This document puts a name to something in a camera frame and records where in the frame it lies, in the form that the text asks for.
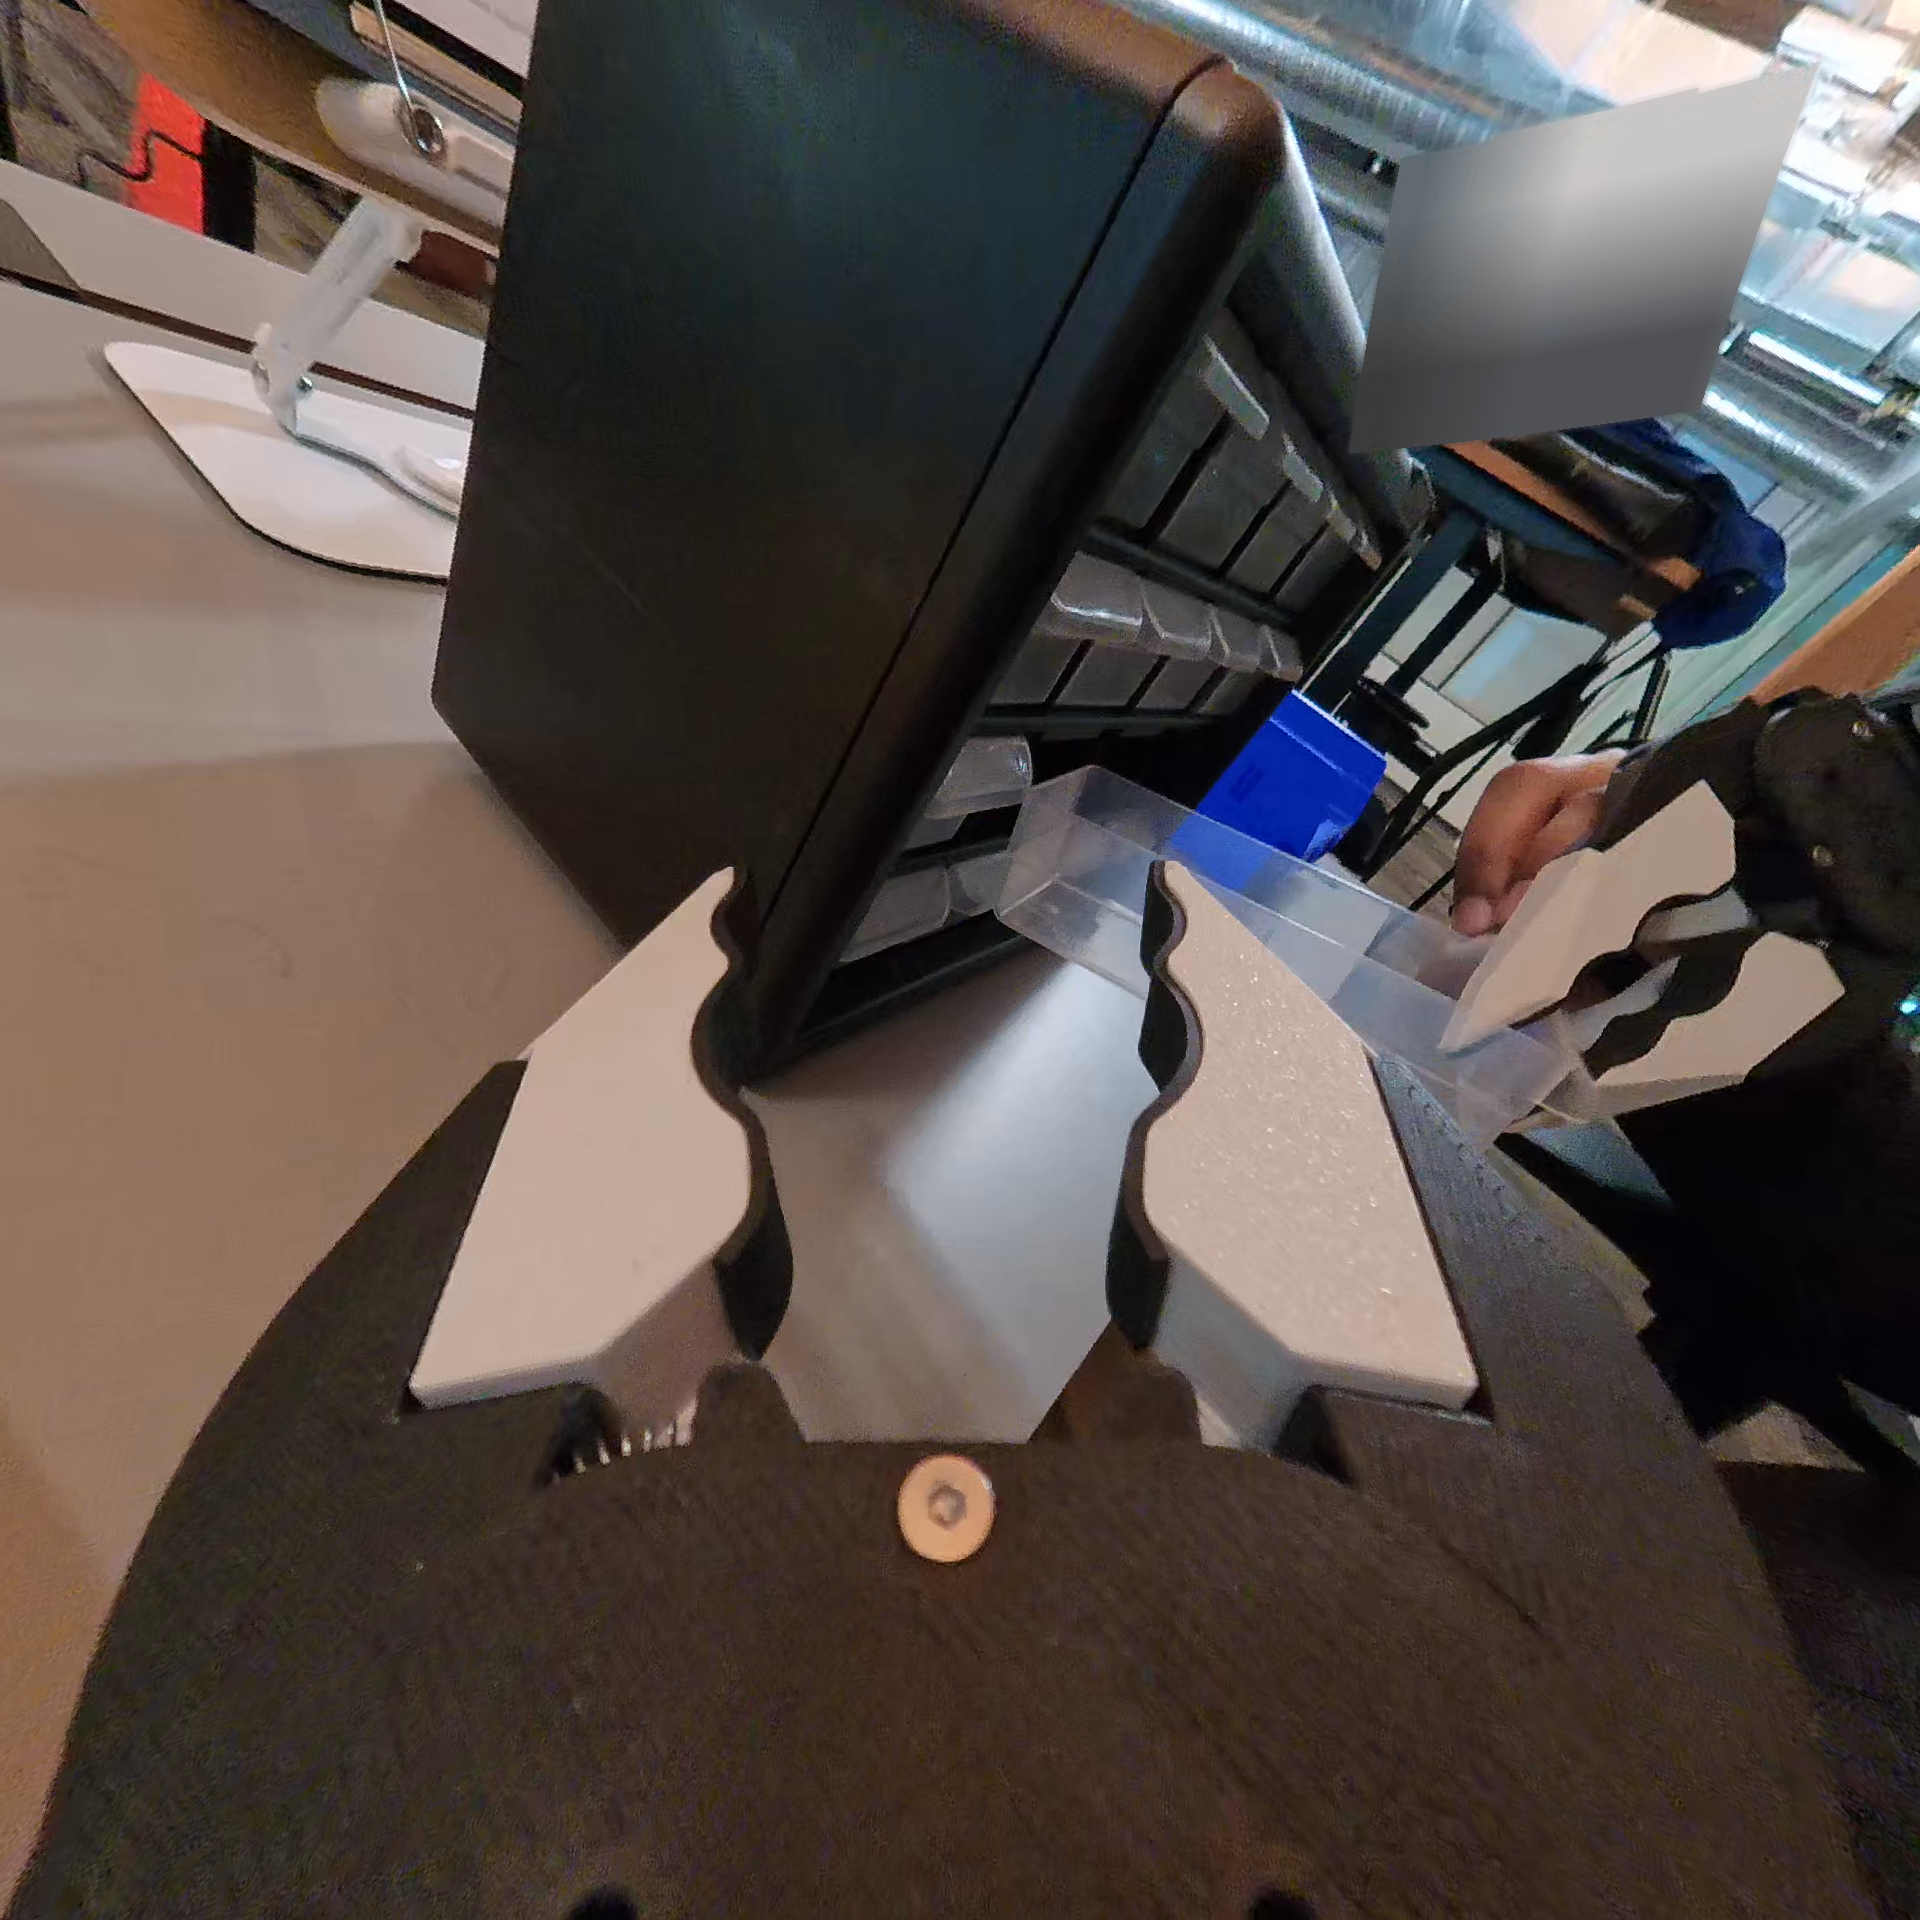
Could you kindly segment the white tablet stand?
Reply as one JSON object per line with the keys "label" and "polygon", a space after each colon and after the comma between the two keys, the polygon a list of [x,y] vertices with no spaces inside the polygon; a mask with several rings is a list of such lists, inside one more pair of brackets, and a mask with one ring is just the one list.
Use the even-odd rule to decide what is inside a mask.
{"label": "white tablet stand", "polygon": [[404,82],[321,82],[319,124],[393,193],[361,195],[247,359],[115,342],[108,373],[245,531],[287,551],[444,586],[463,508],[469,417],[351,388],[334,357],[378,287],[448,216],[499,242],[513,140]]}

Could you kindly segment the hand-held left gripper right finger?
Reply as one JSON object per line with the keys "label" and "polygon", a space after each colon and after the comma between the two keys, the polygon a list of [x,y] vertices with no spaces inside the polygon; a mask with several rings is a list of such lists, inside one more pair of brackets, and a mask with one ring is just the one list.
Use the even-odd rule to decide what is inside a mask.
{"label": "hand-held left gripper right finger", "polygon": [[1179,862],[1147,879],[1108,1314],[1201,1435],[1273,1448],[1315,1391],[1466,1411],[1469,1341],[1354,1031]]}

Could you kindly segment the wooden table with blue frame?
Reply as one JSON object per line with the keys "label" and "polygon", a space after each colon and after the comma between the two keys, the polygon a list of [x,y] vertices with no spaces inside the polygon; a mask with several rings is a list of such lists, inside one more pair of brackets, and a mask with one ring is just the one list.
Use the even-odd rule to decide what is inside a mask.
{"label": "wooden table with blue frame", "polygon": [[[1629,648],[1651,628],[1653,614],[1699,583],[1683,558],[1642,551],[1559,480],[1498,444],[1430,444],[1411,458],[1426,470],[1433,516],[1312,662],[1304,683],[1306,699],[1408,773],[1393,804],[1367,800],[1358,826],[1335,848],[1360,879],[1378,877],[1499,755],[1560,753],[1594,701],[1644,669],[1639,712],[1627,730],[1627,743],[1642,745],[1670,662],[1659,641],[1639,655]],[[1519,548],[1526,559],[1602,572],[1610,612],[1596,626],[1597,643],[1477,732],[1445,749],[1426,747],[1426,720],[1411,691],[1483,608],[1510,599]]]}

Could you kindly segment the red box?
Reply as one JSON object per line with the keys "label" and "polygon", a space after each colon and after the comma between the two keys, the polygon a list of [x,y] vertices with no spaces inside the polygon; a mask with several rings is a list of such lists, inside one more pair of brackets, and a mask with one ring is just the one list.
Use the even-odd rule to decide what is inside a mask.
{"label": "red box", "polygon": [[139,71],[129,128],[129,202],[156,216],[198,225],[203,118],[156,76]]}

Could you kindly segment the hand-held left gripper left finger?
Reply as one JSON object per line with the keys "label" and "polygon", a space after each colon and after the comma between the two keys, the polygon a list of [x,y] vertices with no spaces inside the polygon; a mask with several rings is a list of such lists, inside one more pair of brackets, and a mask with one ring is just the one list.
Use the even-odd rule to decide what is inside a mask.
{"label": "hand-held left gripper left finger", "polygon": [[738,1065],[748,881],[700,881],[520,1058],[408,1379],[424,1408],[586,1387],[688,1411],[779,1333],[794,1253]]}

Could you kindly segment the clear plastic drawer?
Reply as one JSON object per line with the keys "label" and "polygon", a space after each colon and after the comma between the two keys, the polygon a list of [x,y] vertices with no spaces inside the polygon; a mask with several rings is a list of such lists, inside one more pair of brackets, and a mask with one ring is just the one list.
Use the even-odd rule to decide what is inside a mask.
{"label": "clear plastic drawer", "polygon": [[1475,946],[1379,897],[1335,864],[1308,864],[1088,767],[1019,806],[994,917],[1028,941],[1147,996],[1147,879],[1176,860],[1382,1058],[1415,1073],[1464,1132],[1575,1125],[1568,1059],[1541,1025],[1450,1054],[1441,1039]]}

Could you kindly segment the blue plastic bin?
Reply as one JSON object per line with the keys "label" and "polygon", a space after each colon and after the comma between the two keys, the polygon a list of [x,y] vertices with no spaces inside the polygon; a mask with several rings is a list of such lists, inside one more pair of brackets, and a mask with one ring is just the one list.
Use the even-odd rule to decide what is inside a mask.
{"label": "blue plastic bin", "polygon": [[1249,892],[1312,868],[1358,826],[1386,755],[1298,692],[1260,721],[1165,847],[1193,872]]}

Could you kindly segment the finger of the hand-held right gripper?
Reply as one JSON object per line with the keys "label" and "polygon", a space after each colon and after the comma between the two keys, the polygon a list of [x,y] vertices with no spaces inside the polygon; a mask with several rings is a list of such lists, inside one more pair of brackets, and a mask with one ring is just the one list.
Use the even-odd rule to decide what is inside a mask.
{"label": "finger of the hand-held right gripper", "polygon": [[1469,1050],[1544,1016],[1589,965],[1629,950],[1651,914],[1722,894],[1734,870],[1732,815],[1703,782],[1617,844],[1559,857],[1483,952],[1441,1050]]}
{"label": "finger of the hand-held right gripper", "polygon": [[1572,1114],[1618,1118],[1745,1080],[1845,996],[1823,947],[1774,932],[1676,947],[1572,1018]]}

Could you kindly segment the blue jacket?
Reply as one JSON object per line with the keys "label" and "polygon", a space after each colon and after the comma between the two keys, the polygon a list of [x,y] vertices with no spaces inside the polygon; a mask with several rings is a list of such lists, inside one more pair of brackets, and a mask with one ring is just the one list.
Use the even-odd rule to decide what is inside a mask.
{"label": "blue jacket", "polygon": [[1748,635],[1786,588],[1786,545],[1777,529],[1748,510],[1729,477],[1695,454],[1659,419],[1584,427],[1572,437],[1589,452],[1618,458],[1675,489],[1698,510],[1683,562],[1698,579],[1653,616],[1668,651],[1717,648]]}

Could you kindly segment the white desk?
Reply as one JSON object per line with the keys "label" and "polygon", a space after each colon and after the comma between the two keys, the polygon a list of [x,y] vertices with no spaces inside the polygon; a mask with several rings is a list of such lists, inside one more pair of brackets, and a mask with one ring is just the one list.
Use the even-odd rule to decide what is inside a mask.
{"label": "white desk", "polygon": [[[310,1270],[612,946],[431,710],[437,588],[243,531],[4,280],[4,1894],[162,1488]],[[817,1436],[1087,1356],[1136,1007],[1028,952],[766,1084]]]}

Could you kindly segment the black drawer cabinet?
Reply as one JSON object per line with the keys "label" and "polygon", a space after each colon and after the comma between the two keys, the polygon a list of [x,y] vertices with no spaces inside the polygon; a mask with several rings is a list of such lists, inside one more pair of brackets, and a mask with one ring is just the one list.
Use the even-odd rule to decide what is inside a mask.
{"label": "black drawer cabinet", "polygon": [[746,1077],[1015,947],[842,965],[1220,311],[1379,535],[1306,669],[1427,516],[1283,109],[1112,5],[539,5],[503,235],[433,707],[620,947],[746,875]]}

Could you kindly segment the silver ventilation duct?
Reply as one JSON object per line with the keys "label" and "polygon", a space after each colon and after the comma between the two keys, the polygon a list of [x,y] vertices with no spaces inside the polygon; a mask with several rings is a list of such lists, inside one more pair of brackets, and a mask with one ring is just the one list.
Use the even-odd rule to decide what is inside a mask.
{"label": "silver ventilation duct", "polygon": [[1882,493],[1916,456],[1916,342],[1918,318],[1867,345],[1741,294],[1695,433],[1811,502]]}

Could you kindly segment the person's right hand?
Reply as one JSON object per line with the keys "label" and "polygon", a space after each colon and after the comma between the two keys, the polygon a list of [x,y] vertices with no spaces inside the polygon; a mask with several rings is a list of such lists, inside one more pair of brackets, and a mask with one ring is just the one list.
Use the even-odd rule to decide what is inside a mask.
{"label": "person's right hand", "polygon": [[1620,749],[1534,759],[1506,767],[1461,833],[1452,867],[1450,924],[1457,936],[1499,932],[1530,884],[1592,833]]}

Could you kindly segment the rows of small cabinet drawers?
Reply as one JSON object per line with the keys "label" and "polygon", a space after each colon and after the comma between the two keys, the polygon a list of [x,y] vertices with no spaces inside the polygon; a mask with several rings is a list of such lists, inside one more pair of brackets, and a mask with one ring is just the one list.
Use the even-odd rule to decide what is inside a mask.
{"label": "rows of small cabinet drawers", "polygon": [[990,910],[1027,794],[1122,749],[1214,735],[1306,674],[1334,588],[1379,535],[1252,337],[1220,311],[1048,588],[981,721],[901,841],[842,965]]}

